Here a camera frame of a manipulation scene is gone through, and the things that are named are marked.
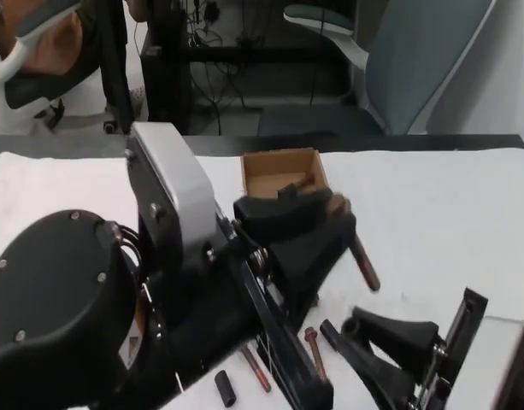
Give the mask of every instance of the metal rod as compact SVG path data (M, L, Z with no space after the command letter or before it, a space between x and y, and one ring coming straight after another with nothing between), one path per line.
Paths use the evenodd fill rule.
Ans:
M266 378L260 365L258 365L256 358L254 357L247 345L241 347L241 353L243 354L246 361L248 361L248 364L250 365L250 368L252 369L254 374L256 374L256 377L262 385L263 389L267 393L269 393L271 391L271 384L269 384L268 378Z

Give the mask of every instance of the wall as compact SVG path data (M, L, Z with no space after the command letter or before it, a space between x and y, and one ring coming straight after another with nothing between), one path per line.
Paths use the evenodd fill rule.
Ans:
M497 1L427 129L524 138L524 0Z

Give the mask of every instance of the open cardboard box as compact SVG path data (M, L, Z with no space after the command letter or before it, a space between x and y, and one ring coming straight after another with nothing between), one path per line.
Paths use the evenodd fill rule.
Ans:
M246 154L241 158L244 193L259 198L275 198L277 192L312 175L302 190L328 187L319 151L312 148Z

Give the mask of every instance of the office chair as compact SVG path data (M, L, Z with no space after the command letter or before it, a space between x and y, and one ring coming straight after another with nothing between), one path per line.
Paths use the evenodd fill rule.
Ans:
M5 59L0 57L0 132L28 132L34 117L50 108L51 101L72 90L98 69L100 53L103 53L103 58L111 59L114 67L112 71L116 72L115 87L118 88L117 96L123 106L118 114L119 124L124 132L128 132L132 123L128 84L115 65L118 64L118 58L113 50L114 33L106 3L97 2L104 51L97 42L92 42L91 47L84 46L79 58L88 64L78 64L65 75L21 73L20 69L35 50L41 36L78 9L81 0L47 0L16 27L15 47ZM116 129L117 121L104 122L106 132L113 133Z
M286 7L286 20L321 32L364 72L366 102L361 107L266 108L258 135L425 133L436 103L495 2L391 0L370 53L355 43L354 23L346 17L315 6Z

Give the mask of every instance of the white cloth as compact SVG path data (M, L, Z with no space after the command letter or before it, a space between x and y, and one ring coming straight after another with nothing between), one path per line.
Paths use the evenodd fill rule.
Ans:
M239 158L199 158L216 200L233 215L242 195ZM445 335L464 287L490 298L488 313L524 319L524 150L326 154L328 181L352 201L358 232L382 288L371 294L350 255L323 284L306 325L336 327L358 305L397 319L433 320ZM124 160L30 160L0 155L0 254L35 220L84 208L135 228ZM375 405L349 366L321 340L334 408ZM232 354L166 409L220 409L214 374L225 368L237 409L288 409L273 380L266 395Z

